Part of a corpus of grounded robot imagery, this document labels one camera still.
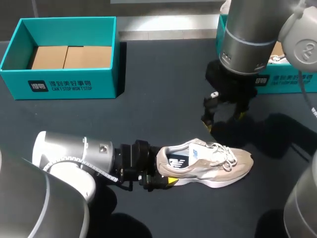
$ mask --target cardboard box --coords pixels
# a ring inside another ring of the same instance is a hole
[[[115,98],[115,17],[20,19],[0,64],[14,99]]]
[[[109,68],[111,47],[68,47],[64,68]]]
[[[217,55],[221,51],[226,23],[227,15],[220,15],[216,36]],[[275,45],[272,54],[283,54],[282,46],[279,42]],[[316,73],[303,72],[303,80],[307,92],[317,92]],[[298,70],[289,63],[268,64],[266,69],[259,74],[256,84],[258,85],[257,90],[260,94],[301,92],[298,85]]]

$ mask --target shoe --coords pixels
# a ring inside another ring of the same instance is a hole
[[[200,182],[224,187],[243,178],[253,165],[251,154],[241,149],[206,143],[200,139],[162,147],[157,154],[158,172],[173,185]]]

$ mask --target teal cardboard box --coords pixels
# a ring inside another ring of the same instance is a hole
[[[110,67],[29,69],[35,47],[111,47]],[[115,98],[119,73],[116,17],[20,19],[0,65],[16,100]]]
[[[221,51],[226,23],[227,15],[220,15],[216,37],[218,56]],[[317,92],[316,73],[303,72],[303,80],[307,92]],[[260,94],[301,92],[298,85],[298,70],[290,64],[268,64],[266,69],[260,73],[256,83]]]

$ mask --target shoelace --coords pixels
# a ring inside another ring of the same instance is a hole
[[[213,151],[213,153],[222,154],[222,160],[216,163],[212,163],[211,166],[222,165],[223,169],[229,172],[232,170],[232,167],[237,164],[238,159],[234,156],[233,152],[229,147],[220,145],[218,143],[207,144],[206,146],[209,148],[214,148],[215,150]]]

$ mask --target cable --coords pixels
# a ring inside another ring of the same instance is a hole
[[[55,164],[58,164],[58,163],[63,163],[63,162],[69,162],[69,161],[72,161],[72,162],[77,162],[77,163],[80,163],[82,165],[85,165],[89,168],[91,168],[92,170],[96,171],[97,173],[101,174],[102,176],[106,177],[107,179],[113,181],[113,182],[118,182],[118,178],[114,177],[114,176],[111,176],[110,174],[106,173],[105,171],[97,168],[96,166],[84,161],[84,160],[81,160],[79,158],[76,158],[76,157],[71,157],[71,156],[66,156],[66,157],[61,157],[60,159],[58,160],[55,160],[55,161],[52,161],[52,162],[49,162],[44,168],[43,170],[44,171],[48,171],[53,165]]]
[[[299,86],[301,87],[305,102],[307,103],[308,107],[312,110],[312,113],[314,114],[314,116],[317,118],[316,109],[313,107],[313,104],[310,101],[310,99],[306,93],[305,85],[304,85],[304,81],[303,81],[303,74],[300,70],[298,71],[298,83],[299,83]]]

